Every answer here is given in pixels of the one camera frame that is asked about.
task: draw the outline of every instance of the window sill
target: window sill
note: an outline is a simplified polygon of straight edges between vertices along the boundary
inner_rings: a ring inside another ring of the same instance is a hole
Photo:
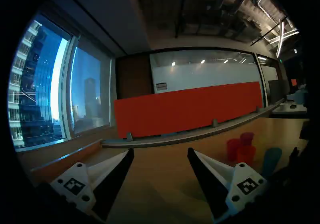
[[[57,144],[61,144],[61,143],[67,144],[67,142],[72,141],[72,140],[77,140],[78,138],[81,138],[84,135],[95,134],[97,132],[103,131],[103,130],[108,129],[108,128],[110,128],[109,125],[97,127],[97,128],[91,129],[91,130],[87,130],[87,131],[78,133],[77,136],[74,137],[74,138],[70,138],[70,139],[65,138],[65,139],[56,140],[56,141],[53,141],[53,142],[50,142],[50,143],[44,143],[44,144],[40,144],[40,145],[35,145],[35,146],[32,146],[32,147],[17,148],[16,152],[17,153],[23,153],[23,152],[35,151],[35,150],[38,150],[38,149],[41,149],[41,148],[50,147],[52,145],[57,145]]]

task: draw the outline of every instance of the wooden table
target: wooden table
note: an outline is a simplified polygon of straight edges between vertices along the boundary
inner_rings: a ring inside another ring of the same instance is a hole
[[[107,223],[212,223],[211,211],[187,158],[188,147],[229,165],[226,142],[243,132],[254,132],[256,147],[252,167],[260,172],[264,152],[280,147],[277,169],[288,163],[294,147],[302,150],[299,139],[306,119],[258,118],[230,131],[186,143],[134,150],[135,158],[111,209]],[[88,158],[96,164],[125,149],[102,149]]]

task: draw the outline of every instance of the glass window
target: glass window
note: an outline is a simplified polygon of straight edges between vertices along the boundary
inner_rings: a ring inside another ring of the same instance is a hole
[[[268,104],[275,104],[284,96],[284,83],[278,61],[258,56],[261,70],[266,84]]]
[[[16,148],[65,138],[60,128],[58,86],[70,39],[65,31],[37,15],[21,41],[8,87],[9,124]]]
[[[259,82],[253,55],[221,50],[183,50],[150,54],[154,92],[163,93],[233,83]]]
[[[74,133],[109,125],[109,74],[110,58],[81,38],[74,53],[70,84]]]

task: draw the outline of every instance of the exposed ceiling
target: exposed ceiling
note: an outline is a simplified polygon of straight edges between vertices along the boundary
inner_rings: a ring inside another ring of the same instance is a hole
[[[149,36],[155,31],[174,35],[180,17],[180,36],[220,36],[251,44],[286,17],[274,0],[185,0],[181,16],[181,0],[138,0],[138,3]],[[277,26],[260,42],[275,53],[279,33]],[[298,33],[292,22],[285,19],[283,49],[299,39]]]

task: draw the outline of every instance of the sign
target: sign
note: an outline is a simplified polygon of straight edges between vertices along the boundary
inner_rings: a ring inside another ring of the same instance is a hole
[[[168,89],[167,83],[157,83],[156,87],[157,87],[157,91],[159,91],[159,90],[167,90]]]

